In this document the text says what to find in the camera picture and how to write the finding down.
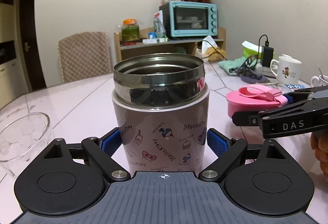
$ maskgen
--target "metal rivet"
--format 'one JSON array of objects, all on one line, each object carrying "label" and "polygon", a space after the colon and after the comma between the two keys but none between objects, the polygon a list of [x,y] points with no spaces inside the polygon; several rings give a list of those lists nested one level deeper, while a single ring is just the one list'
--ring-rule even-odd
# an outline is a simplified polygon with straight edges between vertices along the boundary
[{"label": "metal rivet", "polygon": [[124,170],[116,170],[112,173],[112,177],[116,179],[125,178],[127,175],[128,175],[127,172]]},{"label": "metal rivet", "polygon": [[202,172],[202,176],[207,179],[213,179],[218,176],[218,173],[214,170],[205,170]]}]

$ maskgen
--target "human hand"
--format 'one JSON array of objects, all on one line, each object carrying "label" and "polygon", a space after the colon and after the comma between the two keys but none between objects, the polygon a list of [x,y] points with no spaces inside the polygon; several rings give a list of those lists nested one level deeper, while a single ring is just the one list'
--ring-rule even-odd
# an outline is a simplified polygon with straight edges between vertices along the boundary
[{"label": "human hand", "polygon": [[320,161],[320,168],[323,171],[326,181],[328,181],[328,134],[321,136],[318,140],[312,133],[310,141],[314,155]]}]

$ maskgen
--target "door handle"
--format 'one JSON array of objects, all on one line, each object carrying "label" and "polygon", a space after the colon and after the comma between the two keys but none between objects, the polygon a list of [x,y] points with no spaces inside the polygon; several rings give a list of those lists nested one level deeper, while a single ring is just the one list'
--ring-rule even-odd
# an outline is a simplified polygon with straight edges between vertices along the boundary
[{"label": "door handle", "polygon": [[28,52],[28,50],[31,48],[27,42],[24,43],[24,48],[25,48],[25,51]]}]

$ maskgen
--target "white mug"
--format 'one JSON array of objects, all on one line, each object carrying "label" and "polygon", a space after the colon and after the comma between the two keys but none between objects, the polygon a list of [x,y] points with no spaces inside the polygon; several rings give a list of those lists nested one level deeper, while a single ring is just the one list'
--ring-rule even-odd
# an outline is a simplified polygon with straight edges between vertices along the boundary
[{"label": "white mug", "polygon": [[282,56],[292,58],[291,56],[285,54],[282,54]]},{"label": "white mug", "polygon": [[[273,63],[278,63],[278,70],[272,70]],[[287,56],[280,56],[279,61],[272,59],[270,63],[271,72],[276,76],[280,84],[298,84],[301,76],[302,62]]]},{"label": "white mug", "polygon": [[311,87],[328,85],[328,76],[323,76],[323,78],[321,75],[319,77],[314,76],[311,78],[310,85]]}]

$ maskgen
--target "quilted chair cushion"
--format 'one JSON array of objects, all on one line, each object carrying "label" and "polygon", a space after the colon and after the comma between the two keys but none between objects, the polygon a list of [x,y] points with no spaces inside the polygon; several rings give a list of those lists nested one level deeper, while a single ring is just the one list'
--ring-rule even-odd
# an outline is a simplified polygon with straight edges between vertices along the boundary
[{"label": "quilted chair cushion", "polygon": [[83,32],[58,42],[63,81],[71,82],[113,72],[105,32]]}]

